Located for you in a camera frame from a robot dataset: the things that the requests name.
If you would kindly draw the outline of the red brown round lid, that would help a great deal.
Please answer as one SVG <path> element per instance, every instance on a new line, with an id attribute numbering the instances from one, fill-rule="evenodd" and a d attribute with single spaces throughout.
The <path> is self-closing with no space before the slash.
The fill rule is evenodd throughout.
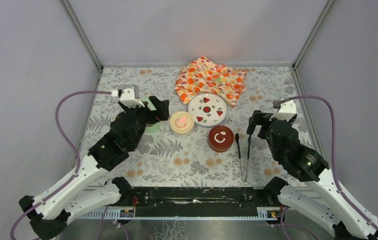
<path id="1" fill-rule="evenodd" d="M 217 125 L 209 131 L 207 142 L 212 150 L 223 153 L 233 145 L 234 133 L 227 126 Z"/>

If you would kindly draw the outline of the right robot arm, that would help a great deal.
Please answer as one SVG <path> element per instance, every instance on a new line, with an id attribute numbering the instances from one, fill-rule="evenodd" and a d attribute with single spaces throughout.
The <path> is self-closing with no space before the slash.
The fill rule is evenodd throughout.
<path id="1" fill-rule="evenodd" d="M 264 201 L 286 205 L 326 229 L 336 240 L 375 240 L 378 217 L 369 212 L 342 185 L 337 184 L 327 161 L 314 149 L 301 144 L 290 120 L 276 119 L 260 110 L 249 118 L 246 133 L 260 126 L 258 137 L 266 140 L 271 155 L 291 176 L 311 188 L 324 203 L 298 193 L 288 182 L 274 177 L 265 187 Z"/>

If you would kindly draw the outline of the green container cup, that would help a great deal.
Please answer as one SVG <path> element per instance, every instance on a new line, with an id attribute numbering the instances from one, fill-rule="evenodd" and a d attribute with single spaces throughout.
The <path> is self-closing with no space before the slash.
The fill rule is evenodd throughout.
<path id="1" fill-rule="evenodd" d="M 149 100 L 148 97 L 142 97 L 140 98 L 140 100 L 142 102 L 146 102 L 147 103 L 147 107 L 149 108 L 149 110 L 151 111 L 156 111 L 156 107 L 154 106 L 154 104 Z M 160 126 L 161 124 L 159 122 L 157 123 L 149 123 L 147 124 L 146 126 L 146 129 L 145 129 L 145 133 L 146 134 L 154 134 L 154 133 L 157 133 L 160 129 Z"/>

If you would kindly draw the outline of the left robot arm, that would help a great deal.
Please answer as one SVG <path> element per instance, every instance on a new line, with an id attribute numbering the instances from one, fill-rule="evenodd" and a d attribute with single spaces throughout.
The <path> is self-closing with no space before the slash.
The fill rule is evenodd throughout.
<path id="1" fill-rule="evenodd" d="M 81 195 L 93 180 L 106 175 L 136 150 L 147 125 L 169 118 L 169 101 L 149 97 L 136 107 L 120 104 L 123 111 L 110 123 L 80 162 L 55 185 L 37 195 L 26 195 L 19 205 L 41 240 L 51 240 L 82 215 L 106 205 L 130 204 L 133 189 L 124 177 L 116 177 L 98 190 Z"/>

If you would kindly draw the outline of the floral orange cloth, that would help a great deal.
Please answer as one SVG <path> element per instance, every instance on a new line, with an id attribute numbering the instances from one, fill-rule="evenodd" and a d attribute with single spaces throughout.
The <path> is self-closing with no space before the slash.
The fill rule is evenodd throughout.
<path id="1" fill-rule="evenodd" d="M 175 91 L 184 104 L 199 94 L 210 93 L 223 98 L 232 107 L 236 106 L 246 90 L 244 69 L 218 64 L 202 56 L 185 65 L 176 80 Z"/>

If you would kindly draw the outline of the white plate blue rim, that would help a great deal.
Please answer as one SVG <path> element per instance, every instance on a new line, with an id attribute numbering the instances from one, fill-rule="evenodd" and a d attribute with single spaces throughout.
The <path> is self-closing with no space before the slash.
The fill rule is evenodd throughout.
<path id="1" fill-rule="evenodd" d="M 187 112 L 193 117 L 196 124 L 203 127 L 213 127 L 226 119 L 228 106 L 220 96 L 202 93 L 190 100 Z"/>

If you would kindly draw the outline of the floral tablecloth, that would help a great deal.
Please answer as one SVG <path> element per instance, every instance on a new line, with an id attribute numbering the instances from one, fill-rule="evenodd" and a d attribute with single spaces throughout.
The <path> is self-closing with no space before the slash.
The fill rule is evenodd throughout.
<path id="1" fill-rule="evenodd" d="M 139 96 L 156 96 L 170 101 L 170 115 L 186 111 L 174 86 L 182 67 L 106 67 L 103 69 L 98 90 L 121 89 L 137 85 Z M 297 96 L 297 89 L 288 66 L 241 67 L 247 71 L 246 90 L 235 107 L 228 107 L 226 119 L 220 123 L 229 127 L 241 138 L 245 156 L 248 118 L 254 110 L 272 113 L 272 101 Z M 104 134 L 122 108 L 107 95 L 97 94 L 82 139 L 80 154 L 83 157 Z M 168 121 L 160 122 L 158 132 L 144 133 L 139 146 L 130 157 L 92 185 L 102 186 L 107 180 L 125 177 L 134 187 L 263 187 L 273 177 L 280 177 L 294 187 L 306 187 L 273 160 L 267 142 L 257 138 L 256 128 L 251 140 L 247 183 L 241 181 L 237 145 L 226 152 L 213 151 L 207 136 L 210 127 L 195 124 L 187 137 L 176 137 Z"/>

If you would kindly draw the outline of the cream lid pink handle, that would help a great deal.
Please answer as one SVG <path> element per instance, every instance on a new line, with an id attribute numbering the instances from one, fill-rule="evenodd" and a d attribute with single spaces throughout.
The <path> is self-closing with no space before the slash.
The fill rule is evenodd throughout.
<path id="1" fill-rule="evenodd" d="M 169 119 L 170 130 L 176 137 L 185 138 L 193 132 L 193 117 L 186 111 L 174 113 Z"/>

